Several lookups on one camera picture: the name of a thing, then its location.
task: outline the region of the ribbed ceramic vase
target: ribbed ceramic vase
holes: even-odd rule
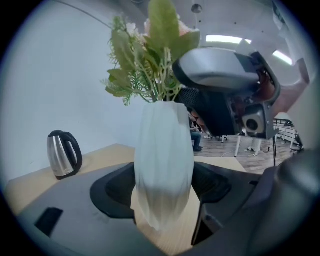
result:
[[[156,230],[165,230],[188,203],[194,171],[185,105],[157,101],[144,107],[134,171],[145,219]]]

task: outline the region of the kettle handle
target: kettle handle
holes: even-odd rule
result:
[[[75,155],[76,155],[76,164],[74,166],[74,170],[79,171],[82,166],[83,158],[82,158],[82,153],[81,153],[81,150],[80,150],[80,147],[79,147],[77,140],[69,132],[62,132],[59,134],[59,136],[63,141],[68,141],[71,143],[73,150],[75,152]]]

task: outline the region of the electric kettle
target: electric kettle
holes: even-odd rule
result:
[[[47,153],[58,180],[76,175],[82,166],[79,144],[71,133],[54,130],[47,138]]]

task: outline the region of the wooden tabletop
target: wooden tabletop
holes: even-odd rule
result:
[[[82,168],[77,175],[134,161],[135,149],[114,144],[83,156]],[[234,157],[195,156],[195,162],[202,162],[235,171],[245,169]],[[4,190],[4,196],[15,215],[59,181],[50,167],[11,180]],[[165,231],[156,231],[145,220],[137,198],[137,191],[132,192],[131,208],[134,210],[138,229],[158,248],[168,255],[176,255],[192,248],[191,239],[196,227],[200,202],[191,188],[189,201],[175,225]]]

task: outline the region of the kettle lid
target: kettle lid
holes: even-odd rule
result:
[[[48,137],[58,136],[60,133],[63,133],[63,131],[62,130],[54,130],[48,135]]]

